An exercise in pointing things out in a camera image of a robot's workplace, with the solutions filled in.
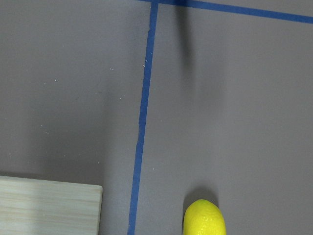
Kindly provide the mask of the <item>wooden cutting board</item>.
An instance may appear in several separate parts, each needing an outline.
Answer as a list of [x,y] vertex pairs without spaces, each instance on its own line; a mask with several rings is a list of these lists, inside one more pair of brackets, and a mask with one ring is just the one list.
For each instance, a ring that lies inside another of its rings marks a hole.
[[1,176],[2,235],[96,235],[99,185]]

